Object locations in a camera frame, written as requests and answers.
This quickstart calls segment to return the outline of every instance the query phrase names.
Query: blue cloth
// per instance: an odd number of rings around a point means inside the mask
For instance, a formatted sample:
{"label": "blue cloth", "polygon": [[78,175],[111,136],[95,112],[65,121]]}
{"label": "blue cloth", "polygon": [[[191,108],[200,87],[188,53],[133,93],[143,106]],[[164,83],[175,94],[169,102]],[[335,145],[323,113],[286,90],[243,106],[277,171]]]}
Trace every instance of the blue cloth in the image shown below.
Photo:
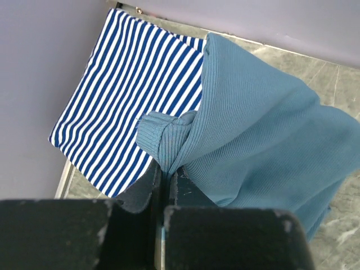
{"label": "blue cloth", "polygon": [[137,143],[170,177],[217,205],[295,213],[311,239],[344,178],[360,167],[360,124],[225,38],[208,34],[198,112],[144,116]]}
{"label": "blue cloth", "polygon": [[200,105],[204,44],[111,9],[50,142],[97,189],[117,196],[152,160],[135,142],[141,116],[180,116]]}

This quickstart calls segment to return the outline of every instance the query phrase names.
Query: floor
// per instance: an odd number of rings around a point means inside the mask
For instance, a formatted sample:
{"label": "floor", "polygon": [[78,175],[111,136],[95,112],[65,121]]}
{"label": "floor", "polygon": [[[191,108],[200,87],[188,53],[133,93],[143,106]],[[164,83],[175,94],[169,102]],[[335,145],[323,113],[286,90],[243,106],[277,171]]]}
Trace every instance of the floor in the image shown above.
{"label": "floor", "polygon": [[[208,32],[153,17],[140,17],[178,34],[205,38]],[[337,107],[360,121],[360,70],[247,42],[236,37],[226,37],[268,64],[305,81],[319,94],[323,104]],[[89,184],[78,171],[74,173],[66,197],[107,198]],[[331,206],[331,214],[310,243],[317,269],[360,269],[360,172],[348,177]]]}

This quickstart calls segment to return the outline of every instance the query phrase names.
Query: striped fabric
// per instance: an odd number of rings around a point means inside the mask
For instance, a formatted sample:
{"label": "striped fabric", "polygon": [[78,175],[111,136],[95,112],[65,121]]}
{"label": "striped fabric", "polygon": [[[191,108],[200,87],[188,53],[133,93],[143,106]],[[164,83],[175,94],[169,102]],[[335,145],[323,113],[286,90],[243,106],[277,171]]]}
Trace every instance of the striped fabric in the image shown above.
{"label": "striped fabric", "polygon": [[197,110],[205,46],[110,10],[50,142],[110,197],[139,179],[152,157],[135,143],[142,115]]}

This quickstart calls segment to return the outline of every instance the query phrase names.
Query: cloth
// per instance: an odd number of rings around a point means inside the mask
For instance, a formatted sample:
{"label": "cloth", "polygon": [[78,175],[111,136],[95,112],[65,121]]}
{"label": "cloth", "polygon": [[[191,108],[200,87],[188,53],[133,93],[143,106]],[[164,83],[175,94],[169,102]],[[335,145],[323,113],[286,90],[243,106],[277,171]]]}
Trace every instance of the cloth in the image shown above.
{"label": "cloth", "polygon": [[111,9],[50,142],[91,184],[115,197],[152,160],[135,143],[141,116],[180,116],[199,107],[204,45]]}
{"label": "cloth", "polygon": [[197,112],[150,112],[137,143],[170,177],[219,206],[289,210],[311,239],[344,178],[360,167],[360,124],[285,74],[208,34]]}

